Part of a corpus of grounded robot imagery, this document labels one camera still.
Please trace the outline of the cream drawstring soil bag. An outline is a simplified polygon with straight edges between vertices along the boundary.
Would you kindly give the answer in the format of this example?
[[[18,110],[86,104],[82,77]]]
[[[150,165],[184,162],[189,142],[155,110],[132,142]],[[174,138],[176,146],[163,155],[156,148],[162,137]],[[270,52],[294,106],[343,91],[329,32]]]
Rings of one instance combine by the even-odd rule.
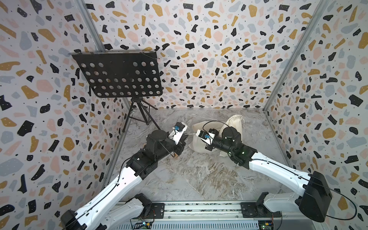
[[[218,132],[217,137],[221,136],[221,132],[228,125],[225,122],[212,120],[212,121],[203,121],[199,123],[195,123],[191,125],[191,130],[194,135],[192,138],[189,147],[191,150],[198,153],[210,153],[213,148],[210,146],[213,138],[215,138],[214,132]]]

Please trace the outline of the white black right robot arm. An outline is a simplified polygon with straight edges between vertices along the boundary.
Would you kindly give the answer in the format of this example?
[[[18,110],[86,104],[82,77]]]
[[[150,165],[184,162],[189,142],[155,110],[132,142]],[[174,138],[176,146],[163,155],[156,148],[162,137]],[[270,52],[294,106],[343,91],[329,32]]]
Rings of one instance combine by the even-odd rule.
[[[240,133],[231,126],[226,127],[222,133],[211,129],[200,130],[196,135],[206,143],[207,150],[221,150],[237,166],[262,173],[292,190],[286,197],[262,195],[261,202],[270,212],[300,211],[316,222],[324,222],[328,217],[333,190],[329,188],[323,174],[299,171],[266,157],[243,144]]]

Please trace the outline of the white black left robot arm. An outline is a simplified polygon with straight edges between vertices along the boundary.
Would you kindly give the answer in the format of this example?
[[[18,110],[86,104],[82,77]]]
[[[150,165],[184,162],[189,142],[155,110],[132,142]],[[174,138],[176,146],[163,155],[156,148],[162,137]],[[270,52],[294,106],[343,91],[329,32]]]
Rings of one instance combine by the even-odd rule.
[[[121,206],[118,203],[158,167],[161,159],[181,155],[187,138],[184,131],[153,131],[144,147],[122,164],[118,176],[95,198],[77,211],[68,210],[61,216],[63,229],[112,230],[131,219],[160,219],[164,204],[155,204],[142,193]]]

